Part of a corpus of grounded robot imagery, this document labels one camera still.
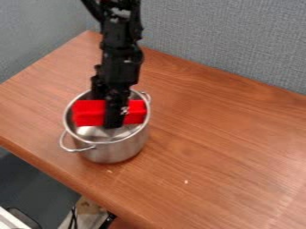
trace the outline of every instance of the wood grain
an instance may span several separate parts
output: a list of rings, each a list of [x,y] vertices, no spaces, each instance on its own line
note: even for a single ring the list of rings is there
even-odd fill
[[[89,88],[99,40],[83,33],[1,84],[4,147],[140,228],[306,228],[303,95],[144,48],[144,150],[116,165],[61,151],[63,109]]]

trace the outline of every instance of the stainless steel pot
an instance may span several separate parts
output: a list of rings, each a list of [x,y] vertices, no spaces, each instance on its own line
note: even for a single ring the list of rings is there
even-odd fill
[[[147,107],[147,115],[141,124],[124,125],[117,129],[104,129],[100,126],[76,127],[72,121],[72,106],[76,100],[88,98],[89,91],[79,95],[64,110],[64,132],[60,137],[60,147],[71,153],[81,153],[97,163],[117,163],[136,156],[148,138],[148,121],[151,116],[151,97],[144,92],[131,91],[131,99],[141,99]],[[76,148],[64,146],[64,137],[73,137]]]

